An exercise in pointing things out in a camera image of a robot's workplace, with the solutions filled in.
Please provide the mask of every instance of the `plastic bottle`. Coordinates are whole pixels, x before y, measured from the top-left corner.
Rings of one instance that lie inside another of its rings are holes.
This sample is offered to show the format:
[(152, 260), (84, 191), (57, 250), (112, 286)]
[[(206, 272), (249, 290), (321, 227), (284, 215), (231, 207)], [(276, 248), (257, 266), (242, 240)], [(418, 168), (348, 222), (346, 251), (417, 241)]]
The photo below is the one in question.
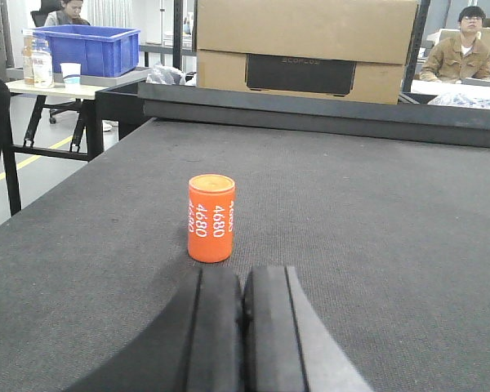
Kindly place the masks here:
[(23, 29), (24, 47), (22, 48), (22, 56), (24, 58), (22, 69), (24, 70), (25, 84), (34, 84), (33, 77), (33, 30)]
[(49, 42), (45, 37), (34, 37), (31, 57), (33, 58), (34, 86), (38, 88), (53, 87), (52, 55)]

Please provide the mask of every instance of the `black label on box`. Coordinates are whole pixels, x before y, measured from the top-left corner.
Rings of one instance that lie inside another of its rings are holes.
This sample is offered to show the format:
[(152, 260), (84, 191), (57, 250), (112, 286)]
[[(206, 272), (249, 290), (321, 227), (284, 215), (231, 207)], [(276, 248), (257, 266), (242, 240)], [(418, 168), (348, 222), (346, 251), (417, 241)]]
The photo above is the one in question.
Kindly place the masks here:
[(352, 90), (355, 70), (355, 61), (249, 54), (245, 80), (252, 90), (346, 96)]

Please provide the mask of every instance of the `man with glasses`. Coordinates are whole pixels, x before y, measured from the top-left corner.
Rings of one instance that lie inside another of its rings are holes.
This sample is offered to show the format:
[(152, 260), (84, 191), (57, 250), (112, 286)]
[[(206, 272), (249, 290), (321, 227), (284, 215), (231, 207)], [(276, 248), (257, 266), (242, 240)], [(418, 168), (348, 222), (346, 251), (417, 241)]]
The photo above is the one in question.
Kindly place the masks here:
[(432, 48), (419, 74), (428, 82), (461, 83), (464, 78), (490, 80), (490, 49), (478, 38), (486, 18), (480, 7), (459, 14), (459, 34)]

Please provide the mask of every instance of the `orange can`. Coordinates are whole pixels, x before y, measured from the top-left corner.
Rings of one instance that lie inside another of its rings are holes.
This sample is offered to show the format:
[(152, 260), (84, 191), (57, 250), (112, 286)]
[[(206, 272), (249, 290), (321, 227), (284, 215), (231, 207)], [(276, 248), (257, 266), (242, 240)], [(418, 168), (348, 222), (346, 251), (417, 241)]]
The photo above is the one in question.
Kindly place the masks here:
[(203, 263), (229, 258), (234, 239), (234, 180), (202, 174), (189, 180), (189, 255)]

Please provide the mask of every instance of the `brown jacket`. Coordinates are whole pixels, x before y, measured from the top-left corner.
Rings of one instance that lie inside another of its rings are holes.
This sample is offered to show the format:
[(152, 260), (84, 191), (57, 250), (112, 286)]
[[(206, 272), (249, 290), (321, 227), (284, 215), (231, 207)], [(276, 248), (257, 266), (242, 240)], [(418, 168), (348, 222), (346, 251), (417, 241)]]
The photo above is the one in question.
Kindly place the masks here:
[(461, 36), (446, 38), (432, 48), (419, 77), (448, 83), (464, 78), (490, 79), (490, 49), (476, 38), (471, 51), (463, 56)]

